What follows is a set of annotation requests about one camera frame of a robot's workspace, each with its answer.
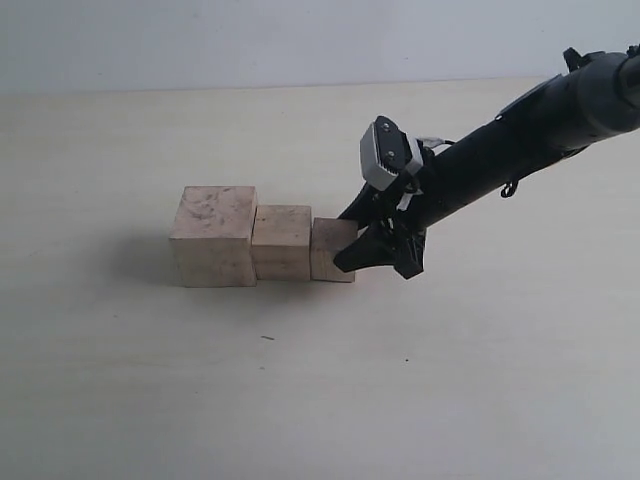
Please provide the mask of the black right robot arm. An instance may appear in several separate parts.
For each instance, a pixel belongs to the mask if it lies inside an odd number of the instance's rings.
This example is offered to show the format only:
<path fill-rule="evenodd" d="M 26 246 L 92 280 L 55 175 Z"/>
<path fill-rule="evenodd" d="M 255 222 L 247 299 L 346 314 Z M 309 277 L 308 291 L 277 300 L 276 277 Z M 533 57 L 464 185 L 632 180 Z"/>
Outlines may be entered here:
<path fill-rule="evenodd" d="M 424 270 L 430 226 L 493 191 L 598 142 L 639 128 L 639 48 L 564 51 L 568 68 L 511 102 L 463 138 L 416 137 L 379 115 L 361 137 L 363 188 L 340 219 L 358 237 L 334 257 L 345 273 L 390 266 L 405 279 Z"/>

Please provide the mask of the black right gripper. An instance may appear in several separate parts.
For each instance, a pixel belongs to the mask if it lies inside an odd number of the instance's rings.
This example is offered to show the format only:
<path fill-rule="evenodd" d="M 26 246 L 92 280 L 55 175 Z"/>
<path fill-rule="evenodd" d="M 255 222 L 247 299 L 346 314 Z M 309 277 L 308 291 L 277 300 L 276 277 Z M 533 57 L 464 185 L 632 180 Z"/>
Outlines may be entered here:
<path fill-rule="evenodd" d="M 421 274 L 426 228 L 410 215 L 409 207 L 422 195 L 420 181 L 409 174 L 400 174 L 385 190 L 365 184 L 338 215 L 362 232 L 335 255 L 334 265 L 345 273 L 388 266 L 402 278 Z"/>

